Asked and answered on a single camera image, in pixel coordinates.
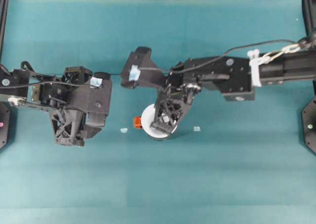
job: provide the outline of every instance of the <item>white spool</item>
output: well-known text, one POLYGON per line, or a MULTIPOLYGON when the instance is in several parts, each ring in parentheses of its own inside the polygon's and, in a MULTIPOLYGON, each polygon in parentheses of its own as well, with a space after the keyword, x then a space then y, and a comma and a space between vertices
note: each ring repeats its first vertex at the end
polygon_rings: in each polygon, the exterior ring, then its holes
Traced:
POLYGON ((156 138, 156 139, 164 139, 168 137, 169 135, 161 132, 157 129, 151 128, 150 125, 152 124, 154 118, 155 118, 155 105, 151 104, 144 109, 141 117, 141 122, 142 122, 142 127, 144 131, 151 137, 156 138))

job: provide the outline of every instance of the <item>teal mat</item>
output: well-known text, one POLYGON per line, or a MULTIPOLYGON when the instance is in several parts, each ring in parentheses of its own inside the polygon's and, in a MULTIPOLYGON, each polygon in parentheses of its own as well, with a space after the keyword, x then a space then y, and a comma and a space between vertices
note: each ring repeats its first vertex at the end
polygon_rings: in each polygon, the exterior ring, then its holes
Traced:
MULTIPOLYGON (((10 0, 2 63, 119 73, 146 45, 167 69, 236 45, 297 40, 300 8, 301 0, 10 0)), ((55 145, 47 114, 16 111, 0 151, 0 223, 315 223, 316 156, 299 115, 311 82, 259 88, 241 103, 204 90, 162 142, 132 127, 155 94, 114 76, 107 125, 83 148, 55 145)))

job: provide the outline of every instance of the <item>zip tie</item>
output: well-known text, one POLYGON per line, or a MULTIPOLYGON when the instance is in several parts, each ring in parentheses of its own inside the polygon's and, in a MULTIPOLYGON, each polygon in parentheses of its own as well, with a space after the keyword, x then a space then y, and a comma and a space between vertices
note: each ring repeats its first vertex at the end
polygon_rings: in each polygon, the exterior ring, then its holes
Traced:
POLYGON ((252 85, 255 87, 262 87, 260 81, 260 73, 259 73, 259 66, 262 64, 266 64, 269 60, 269 56, 259 57, 260 51, 258 49, 250 50, 247 53, 249 57, 249 66, 251 67, 251 81, 252 85))

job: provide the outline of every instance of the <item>orange object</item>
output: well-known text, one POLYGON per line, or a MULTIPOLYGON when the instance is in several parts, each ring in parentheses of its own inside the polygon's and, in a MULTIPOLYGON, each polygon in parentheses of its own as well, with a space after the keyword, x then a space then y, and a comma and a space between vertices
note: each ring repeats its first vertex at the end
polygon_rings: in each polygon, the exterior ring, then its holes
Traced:
POLYGON ((140 116, 134 117, 134 127, 136 129, 142 129, 142 118, 140 116))

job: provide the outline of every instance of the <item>screw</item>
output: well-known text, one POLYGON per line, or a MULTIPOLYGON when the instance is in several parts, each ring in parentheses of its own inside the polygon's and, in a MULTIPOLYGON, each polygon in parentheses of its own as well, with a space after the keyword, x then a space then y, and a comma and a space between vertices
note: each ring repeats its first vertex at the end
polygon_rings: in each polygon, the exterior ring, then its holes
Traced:
POLYGON ((5 78, 4 80, 2 80, 2 85, 3 86, 9 86, 10 85, 10 80, 5 78))
POLYGON ((226 65, 227 66, 232 66, 234 64, 234 60, 232 59, 232 58, 230 58, 230 59, 228 59, 227 61, 226 61, 226 65))
POLYGON ((239 101, 239 102, 242 102, 242 101, 245 100, 245 98, 244 97, 235 97, 235 100, 239 101))

